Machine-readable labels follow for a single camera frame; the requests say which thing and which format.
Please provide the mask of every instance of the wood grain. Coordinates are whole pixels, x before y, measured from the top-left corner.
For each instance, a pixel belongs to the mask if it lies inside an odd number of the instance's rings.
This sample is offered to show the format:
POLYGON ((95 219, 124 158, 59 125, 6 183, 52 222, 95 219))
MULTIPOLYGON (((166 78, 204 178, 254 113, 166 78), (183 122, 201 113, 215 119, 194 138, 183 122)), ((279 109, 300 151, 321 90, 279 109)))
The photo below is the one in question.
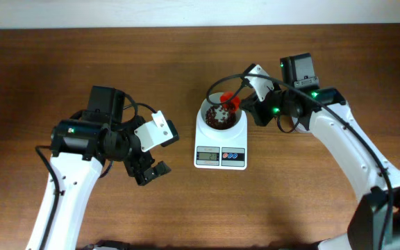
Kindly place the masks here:
POLYGON ((152 151, 173 169, 167 176, 138 187, 116 164, 96 184, 79 247, 100 239, 280 246, 345 232, 353 191, 311 135, 250 119, 245 171, 192 163, 195 117, 211 83, 252 62, 280 78, 278 59, 305 52, 322 87, 335 86, 349 100, 366 134, 400 169, 400 24, 0 31, 0 249, 26 246, 47 178, 33 147, 50 143, 53 126, 87 105, 92 85, 162 110, 181 139, 152 151))

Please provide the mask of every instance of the white wall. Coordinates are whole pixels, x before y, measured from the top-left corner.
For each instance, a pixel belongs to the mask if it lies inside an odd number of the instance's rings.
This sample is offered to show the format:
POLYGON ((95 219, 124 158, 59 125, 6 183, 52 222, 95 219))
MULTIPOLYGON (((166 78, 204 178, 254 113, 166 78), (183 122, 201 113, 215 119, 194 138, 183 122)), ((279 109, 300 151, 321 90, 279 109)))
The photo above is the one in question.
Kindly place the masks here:
POLYGON ((0 28, 400 22, 400 0, 0 0, 0 28))

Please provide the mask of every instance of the red scoop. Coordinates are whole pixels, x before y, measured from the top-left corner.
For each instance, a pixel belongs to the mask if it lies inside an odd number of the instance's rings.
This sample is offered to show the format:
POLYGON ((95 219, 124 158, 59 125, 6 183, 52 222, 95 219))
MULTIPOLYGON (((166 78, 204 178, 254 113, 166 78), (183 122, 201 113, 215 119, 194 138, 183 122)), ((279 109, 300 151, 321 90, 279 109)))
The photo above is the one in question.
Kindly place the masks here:
MULTIPOLYGON (((220 102, 228 101, 234 93, 232 92, 225 92, 223 95, 220 97, 220 102)), ((223 104, 223 107, 228 108, 232 113, 235 113, 237 109, 239 108, 240 105, 240 98, 239 97, 234 97, 230 103, 228 104, 223 104)))

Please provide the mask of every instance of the scale display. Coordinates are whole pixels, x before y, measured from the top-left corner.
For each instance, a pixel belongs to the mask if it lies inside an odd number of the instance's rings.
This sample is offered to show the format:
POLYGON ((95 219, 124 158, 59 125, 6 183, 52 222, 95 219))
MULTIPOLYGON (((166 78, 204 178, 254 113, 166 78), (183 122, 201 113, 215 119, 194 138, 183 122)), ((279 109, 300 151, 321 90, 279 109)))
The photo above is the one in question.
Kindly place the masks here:
POLYGON ((199 157, 197 157, 197 159, 199 159, 199 160, 217 160, 218 157, 219 157, 218 153, 199 152, 199 157))

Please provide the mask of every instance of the white bracket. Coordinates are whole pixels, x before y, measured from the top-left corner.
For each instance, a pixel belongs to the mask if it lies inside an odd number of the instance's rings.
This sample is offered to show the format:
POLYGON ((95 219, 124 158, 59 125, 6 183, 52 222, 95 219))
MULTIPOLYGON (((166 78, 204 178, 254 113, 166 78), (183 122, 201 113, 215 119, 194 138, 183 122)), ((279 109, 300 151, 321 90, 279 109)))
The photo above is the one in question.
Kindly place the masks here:
MULTIPOLYGON (((261 74, 263 76, 269 76, 269 74, 262 69, 260 65, 256 65, 249 74, 261 74)), ((256 77, 256 76, 245 76, 246 79, 249 80, 249 84, 253 86, 254 90, 256 91, 257 97, 259 101, 265 100, 268 92, 270 90, 274 90, 274 86, 270 80, 256 77)))
POLYGON ((135 130, 142 144, 142 151, 146 152, 174 137, 167 125, 166 119, 159 110, 152 114, 153 121, 147 122, 135 130))

